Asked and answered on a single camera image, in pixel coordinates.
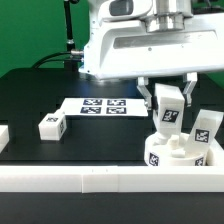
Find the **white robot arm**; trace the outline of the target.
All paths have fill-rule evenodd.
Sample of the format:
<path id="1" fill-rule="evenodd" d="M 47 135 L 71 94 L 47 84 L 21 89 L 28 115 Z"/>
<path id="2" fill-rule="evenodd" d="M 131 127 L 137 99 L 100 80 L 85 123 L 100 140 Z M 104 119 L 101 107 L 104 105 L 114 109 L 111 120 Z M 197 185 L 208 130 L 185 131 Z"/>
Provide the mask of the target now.
<path id="1" fill-rule="evenodd" d="M 81 73 L 100 80 L 128 79 L 151 107 L 151 77 L 224 70 L 224 11 L 195 14 L 197 0 L 88 0 L 90 38 Z"/>

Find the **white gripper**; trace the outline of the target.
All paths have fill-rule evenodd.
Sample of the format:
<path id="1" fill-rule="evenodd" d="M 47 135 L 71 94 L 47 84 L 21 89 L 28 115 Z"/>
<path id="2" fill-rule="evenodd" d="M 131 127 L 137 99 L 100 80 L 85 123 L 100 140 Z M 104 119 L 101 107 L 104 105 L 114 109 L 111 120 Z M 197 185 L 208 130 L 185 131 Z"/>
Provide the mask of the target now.
<path id="1" fill-rule="evenodd" d="M 224 70 L 224 13 L 187 19 L 180 31 L 150 32 L 140 20 L 104 22 L 84 48 L 83 71 L 99 79 L 137 78 L 137 89 L 152 109 L 146 77 L 182 75 L 187 107 L 196 73 Z"/>

